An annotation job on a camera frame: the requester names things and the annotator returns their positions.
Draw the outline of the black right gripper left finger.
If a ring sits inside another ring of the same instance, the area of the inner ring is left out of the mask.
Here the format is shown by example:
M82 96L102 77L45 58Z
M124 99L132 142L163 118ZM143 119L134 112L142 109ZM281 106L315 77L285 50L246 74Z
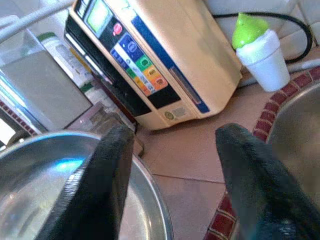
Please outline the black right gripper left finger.
M37 233L39 240L116 240L132 167L134 133L114 126L68 179Z

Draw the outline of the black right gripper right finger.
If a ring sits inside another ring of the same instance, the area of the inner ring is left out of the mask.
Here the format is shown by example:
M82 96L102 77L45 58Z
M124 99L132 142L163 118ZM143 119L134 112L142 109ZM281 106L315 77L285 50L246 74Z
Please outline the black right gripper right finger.
M217 128L215 144L246 240L319 239L319 209L269 144L237 123Z

